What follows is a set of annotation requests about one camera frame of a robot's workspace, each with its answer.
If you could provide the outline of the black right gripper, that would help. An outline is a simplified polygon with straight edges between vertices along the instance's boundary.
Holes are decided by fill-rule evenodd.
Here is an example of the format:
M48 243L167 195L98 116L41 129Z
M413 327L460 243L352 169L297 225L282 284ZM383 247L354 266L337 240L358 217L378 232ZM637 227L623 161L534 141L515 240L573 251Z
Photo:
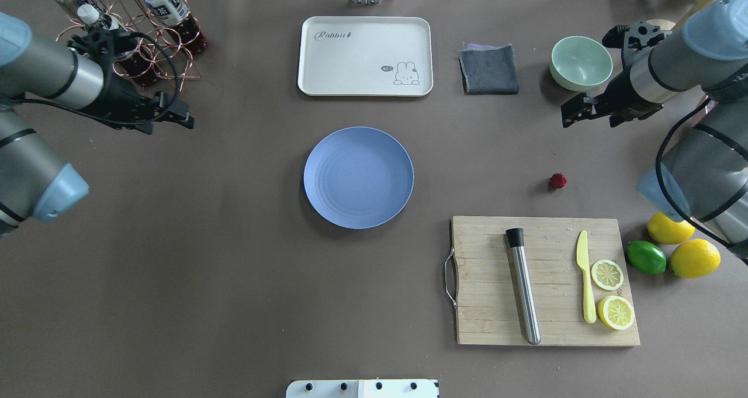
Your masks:
M610 127L634 119L647 119L662 109L663 101L651 101L658 83L649 69L652 49L671 35L673 25L665 28L651 22L616 25L602 38L602 46L620 49L622 71L607 84L600 95L578 94L561 106L563 127L585 119L608 117Z

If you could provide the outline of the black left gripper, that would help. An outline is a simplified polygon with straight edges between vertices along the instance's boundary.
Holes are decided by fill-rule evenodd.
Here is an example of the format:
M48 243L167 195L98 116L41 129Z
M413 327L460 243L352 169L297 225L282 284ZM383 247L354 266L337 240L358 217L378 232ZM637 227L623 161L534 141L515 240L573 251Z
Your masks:
M82 109L92 119L113 129L136 129L144 134L152 134L153 123L176 123L192 130L195 119L189 114L182 115L182 101L178 98L178 83L174 94L157 92L152 98L140 95L133 84L117 75L113 68L117 47L130 46L137 39L155 42L151 36L128 30L105 30L94 28L86 36L73 36L67 46L88 58L102 68L102 90L98 97Z

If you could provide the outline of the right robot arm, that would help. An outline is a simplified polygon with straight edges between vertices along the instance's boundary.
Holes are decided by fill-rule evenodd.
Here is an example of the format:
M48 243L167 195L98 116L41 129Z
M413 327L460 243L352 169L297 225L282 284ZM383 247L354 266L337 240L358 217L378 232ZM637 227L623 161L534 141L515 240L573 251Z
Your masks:
M603 94L561 107L564 127L608 117L610 126L647 119L696 86L714 106L672 148L663 143L639 193L746 260L747 0L716 0L678 29L619 25L603 45L621 49L623 70Z

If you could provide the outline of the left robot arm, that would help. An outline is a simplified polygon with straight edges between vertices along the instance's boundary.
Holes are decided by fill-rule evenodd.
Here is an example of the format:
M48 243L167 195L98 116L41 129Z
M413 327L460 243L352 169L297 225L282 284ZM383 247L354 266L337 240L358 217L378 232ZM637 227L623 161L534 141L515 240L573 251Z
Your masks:
M194 118L174 92L139 94L114 71L115 51L144 33L95 27L68 46L2 14L1 230L7 236L27 219L50 222L86 197L90 187L69 161L17 110L44 105L113 129L152 134L155 123L192 129Z

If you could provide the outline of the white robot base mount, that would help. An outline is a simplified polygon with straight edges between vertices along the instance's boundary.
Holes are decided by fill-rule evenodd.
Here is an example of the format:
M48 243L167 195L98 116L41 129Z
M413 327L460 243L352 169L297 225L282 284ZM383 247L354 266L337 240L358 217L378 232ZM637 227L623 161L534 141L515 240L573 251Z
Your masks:
M334 379L297 380L286 388L286 397L439 397L433 379Z

